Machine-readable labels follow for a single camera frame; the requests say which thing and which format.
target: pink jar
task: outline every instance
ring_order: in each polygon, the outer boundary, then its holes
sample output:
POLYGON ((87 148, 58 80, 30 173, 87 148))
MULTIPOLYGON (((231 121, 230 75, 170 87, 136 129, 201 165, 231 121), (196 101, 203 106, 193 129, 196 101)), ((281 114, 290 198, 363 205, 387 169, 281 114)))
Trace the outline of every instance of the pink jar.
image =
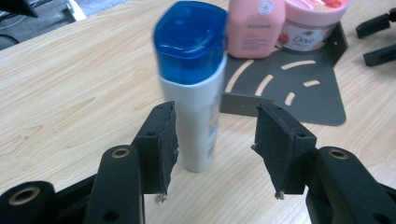
POLYGON ((280 48, 319 49, 349 7, 351 0, 286 0, 286 20, 277 40, 280 48))

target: gray floor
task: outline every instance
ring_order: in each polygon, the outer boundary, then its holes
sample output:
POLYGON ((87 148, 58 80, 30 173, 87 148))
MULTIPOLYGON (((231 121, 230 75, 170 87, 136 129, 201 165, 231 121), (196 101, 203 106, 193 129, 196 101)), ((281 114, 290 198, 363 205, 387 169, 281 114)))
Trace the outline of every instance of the gray floor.
MULTIPOLYGON (((87 17, 100 11, 124 3, 127 0, 75 0, 87 17)), ((18 42, 43 35, 69 23, 75 22, 68 11, 66 0, 52 0, 35 7, 38 18, 17 16, 0 22, 0 50, 9 48, 18 42)))

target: wooden table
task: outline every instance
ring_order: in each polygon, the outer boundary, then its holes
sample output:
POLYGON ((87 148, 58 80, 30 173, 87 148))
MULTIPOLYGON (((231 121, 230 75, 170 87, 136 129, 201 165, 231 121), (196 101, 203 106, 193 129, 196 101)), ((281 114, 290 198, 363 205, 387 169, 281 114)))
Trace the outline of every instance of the wooden table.
MULTIPOLYGON (((95 174, 107 149, 131 143, 163 102, 151 35, 173 2, 132 0, 0 51, 0 193, 32 180, 64 189, 95 174)), ((364 40, 355 32, 392 7, 393 0, 354 1, 342 19, 349 49, 334 68, 346 123, 304 125, 317 147, 353 152, 396 188, 396 63, 369 68, 361 56, 395 44, 396 30, 364 40)), ((275 199, 249 149, 255 126, 254 118, 221 114, 212 165, 195 174, 177 163, 168 200, 146 195, 147 223, 309 223, 304 195, 275 199)))

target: bolt hole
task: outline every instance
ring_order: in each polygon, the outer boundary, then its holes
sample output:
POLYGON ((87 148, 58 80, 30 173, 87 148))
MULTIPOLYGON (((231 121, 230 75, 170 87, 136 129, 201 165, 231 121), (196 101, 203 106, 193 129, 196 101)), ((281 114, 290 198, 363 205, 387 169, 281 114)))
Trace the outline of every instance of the bolt hole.
POLYGON ((11 205, 21 205, 24 203, 29 203, 40 193, 40 188, 38 187, 27 187, 16 192, 9 198, 8 203, 11 205))
POLYGON ((329 151, 330 155, 335 157, 338 160, 347 160, 348 156, 345 152, 340 151, 338 149, 332 149, 329 151))
POLYGON ((112 221, 117 220, 119 217, 120 217, 120 215, 116 211, 110 210, 103 215, 103 221, 104 222, 112 222, 112 221))
POLYGON ((113 158, 122 158, 122 157, 128 156, 129 153, 130 153, 130 150, 128 148, 119 148, 119 149, 114 150, 111 153, 111 156, 113 158))
POLYGON ((384 223, 384 224, 392 223, 392 220, 389 217, 385 216, 384 214, 373 213, 373 218, 379 223, 384 223))

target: curved slot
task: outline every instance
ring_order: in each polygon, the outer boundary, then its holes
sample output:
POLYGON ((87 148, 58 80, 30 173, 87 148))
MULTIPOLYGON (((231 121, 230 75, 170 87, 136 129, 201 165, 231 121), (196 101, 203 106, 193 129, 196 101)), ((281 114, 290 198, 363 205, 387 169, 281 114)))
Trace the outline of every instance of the curved slot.
POLYGON ((230 81, 227 84, 227 87, 225 88, 225 92, 231 92, 233 89, 233 85, 235 84, 236 80, 244 73, 244 71, 252 64, 254 63, 254 60, 246 60, 242 65, 236 69, 236 71, 233 73, 233 76, 230 78, 230 81))
POLYGON ((303 83, 303 85, 305 87, 316 86, 316 85, 320 85, 320 81, 319 80, 306 81, 305 83, 303 83))
POLYGON ((265 87, 268 85, 268 83, 270 83, 270 81, 274 78, 273 75, 267 75, 262 82, 260 83, 259 87, 256 90, 256 93, 254 93, 257 96, 261 96, 262 93, 265 90, 265 87))
POLYGON ((301 66, 301 65, 306 65, 306 64, 313 64, 313 63, 317 63, 313 60, 307 60, 307 61, 300 61, 300 62, 295 62, 295 63, 287 63, 281 66, 281 68, 283 70, 288 70, 291 69, 292 67, 297 67, 297 66, 301 66))
POLYGON ((294 93, 293 91, 289 92, 285 100, 285 105, 291 105, 295 97, 296 97, 296 93, 294 93))

